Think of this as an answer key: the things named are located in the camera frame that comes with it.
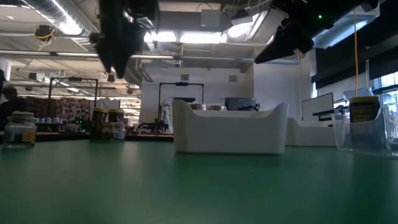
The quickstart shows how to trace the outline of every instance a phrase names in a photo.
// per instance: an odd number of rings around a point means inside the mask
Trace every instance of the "table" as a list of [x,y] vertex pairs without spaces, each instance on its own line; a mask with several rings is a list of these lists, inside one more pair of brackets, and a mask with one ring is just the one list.
[[174,154],[40,142],[0,154],[0,223],[397,223],[398,161],[333,148]]

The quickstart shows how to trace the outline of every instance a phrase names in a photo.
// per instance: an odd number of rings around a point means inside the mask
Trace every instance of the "white wall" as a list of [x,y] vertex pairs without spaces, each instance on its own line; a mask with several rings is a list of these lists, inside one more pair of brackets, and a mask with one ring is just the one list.
[[[374,82],[369,82],[368,87],[372,87]],[[360,74],[358,76],[358,88],[366,87],[366,74]],[[355,90],[355,77],[346,78],[342,81],[333,83],[318,89],[318,96],[322,96],[327,93],[333,93],[333,99],[339,100],[343,97],[343,92],[347,90]]]
[[[151,122],[157,118],[159,83],[180,82],[180,73],[190,75],[189,83],[205,84],[205,104],[223,104],[226,97],[253,97],[250,75],[241,73],[239,69],[212,68],[147,68],[146,72],[154,80],[153,83],[142,83],[141,122]],[[229,76],[237,75],[238,82],[230,83]],[[201,100],[199,86],[162,86],[161,101],[171,97],[195,97]]]
[[254,65],[254,97],[262,111],[288,103],[289,117],[300,120],[301,87],[300,65]]

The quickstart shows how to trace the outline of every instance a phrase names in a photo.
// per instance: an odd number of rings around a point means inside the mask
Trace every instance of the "person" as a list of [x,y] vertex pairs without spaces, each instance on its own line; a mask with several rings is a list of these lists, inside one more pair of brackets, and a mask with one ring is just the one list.
[[25,99],[18,97],[17,90],[12,86],[6,86],[3,88],[2,93],[8,100],[0,105],[0,121],[6,122],[7,117],[15,111],[25,111],[26,101]]

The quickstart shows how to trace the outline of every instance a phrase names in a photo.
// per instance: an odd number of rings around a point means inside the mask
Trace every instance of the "ceiling duct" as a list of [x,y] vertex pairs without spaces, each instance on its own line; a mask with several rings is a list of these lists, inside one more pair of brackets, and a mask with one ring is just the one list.
[[48,20],[54,27],[67,35],[80,35],[72,38],[85,50],[94,50],[88,38],[90,32],[99,32],[89,19],[71,0],[21,0]]

